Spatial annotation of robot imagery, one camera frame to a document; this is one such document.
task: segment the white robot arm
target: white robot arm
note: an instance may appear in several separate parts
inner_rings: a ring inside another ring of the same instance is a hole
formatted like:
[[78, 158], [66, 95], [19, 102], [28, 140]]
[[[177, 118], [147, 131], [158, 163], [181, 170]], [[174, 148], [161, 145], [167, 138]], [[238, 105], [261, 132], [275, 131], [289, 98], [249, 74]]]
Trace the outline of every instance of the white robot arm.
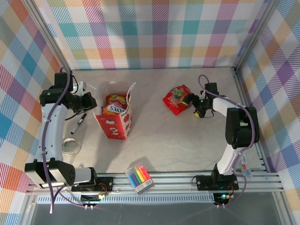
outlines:
[[[84, 93], [86, 84], [84, 82], [76, 83], [75, 91], [71, 79], [67, 92], [61, 102], [54, 108], [51, 118], [47, 119], [53, 106], [66, 88], [67, 76], [67, 73], [56, 73], [54, 85], [48, 90], [44, 90], [39, 97], [42, 105], [41, 131], [44, 131], [45, 124], [48, 122], [45, 134], [47, 169], [52, 187], [72, 186], [74, 184], [81, 184], [82, 186], [96, 185], [97, 175], [94, 168], [74, 168], [73, 165], [63, 162], [62, 156], [63, 128], [68, 110], [72, 109], [75, 114], [81, 114], [97, 106], [91, 94], [89, 92]], [[34, 161], [25, 165], [25, 172], [38, 187], [47, 188], [49, 184], [44, 172], [42, 153], [41, 135]]]
[[233, 104], [227, 97], [220, 96], [216, 83], [205, 84], [205, 97], [200, 99], [195, 94], [186, 95], [182, 102], [195, 107], [194, 114], [204, 118], [207, 110], [214, 110], [226, 117], [225, 137], [227, 146], [220, 161], [215, 165], [211, 176], [197, 176], [198, 190], [232, 190], [239, 189], [234, 168], [241, 151], [252, 142], [251, 122], [254, 124], [254, 143], [259, 141], [259, 129], [256, 109], [244, 107], [247, 113]]

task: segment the marker box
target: marker box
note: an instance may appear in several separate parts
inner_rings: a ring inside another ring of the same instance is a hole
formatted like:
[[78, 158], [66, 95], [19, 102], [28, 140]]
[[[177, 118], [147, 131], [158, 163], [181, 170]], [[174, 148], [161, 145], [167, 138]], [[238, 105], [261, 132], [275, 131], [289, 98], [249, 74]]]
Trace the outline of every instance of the marker box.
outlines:
[[154, 186], [152, 178], [142, 164], [128, 168], [126, 175], [138, 195]]

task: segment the plaid wallpaper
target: plaid wallpaper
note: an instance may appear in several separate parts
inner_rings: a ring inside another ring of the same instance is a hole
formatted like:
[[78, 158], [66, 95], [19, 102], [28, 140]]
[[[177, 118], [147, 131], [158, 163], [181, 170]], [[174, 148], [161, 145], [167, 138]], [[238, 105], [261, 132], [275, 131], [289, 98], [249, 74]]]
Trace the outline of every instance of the plaid wallpaper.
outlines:
[[0, 0], [0, 225], [17, 222], [38, 147], [38, 96], [59, 64], [21, 0]]
[[242, 70], [263, 150], [300, 224], [300, 0], [281, 0]]
[[267, 0], [36, 0], [73, 69], [232, 67]]

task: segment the red snack bag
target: red snack bag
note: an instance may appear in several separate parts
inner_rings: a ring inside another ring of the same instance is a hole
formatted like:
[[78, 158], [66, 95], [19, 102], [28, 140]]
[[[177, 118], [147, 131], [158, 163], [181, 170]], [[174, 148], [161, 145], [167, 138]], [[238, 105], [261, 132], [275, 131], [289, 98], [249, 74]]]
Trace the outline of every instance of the red snack bag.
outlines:
[[169, 109], [177, 116], [182, 111], [190, 107], [190, 105], [184, 105], [182, 103], [183, 98], [187, 94], [191, 94], [189, 88], [185, 85], [178, 86], [169, 91], [169, 93], [163, 98], [164, 103]]

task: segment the snack bag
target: snack bag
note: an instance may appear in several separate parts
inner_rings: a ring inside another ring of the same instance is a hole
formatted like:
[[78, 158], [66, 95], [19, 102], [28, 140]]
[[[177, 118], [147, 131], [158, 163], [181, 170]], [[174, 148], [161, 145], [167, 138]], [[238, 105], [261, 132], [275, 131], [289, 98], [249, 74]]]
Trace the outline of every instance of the snack bag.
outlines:
[[126, 95], [112, 94], [105, 99], [107, 106], [103, 108], [103, 115], [119, 115], [127, 109]]
[[166, 106], [168, 106], [169, 109], [177, 116], [179, 113], [191, 106], [184, 105], [182, 103], [183, 98], [187, 94], [191, 93], [192, 92], [190, 91], [190, 89], [187, 88], [185, 85], [178, 86], [170, 90], [166, 97], [163, 98], [163, 101], [166, 104]]

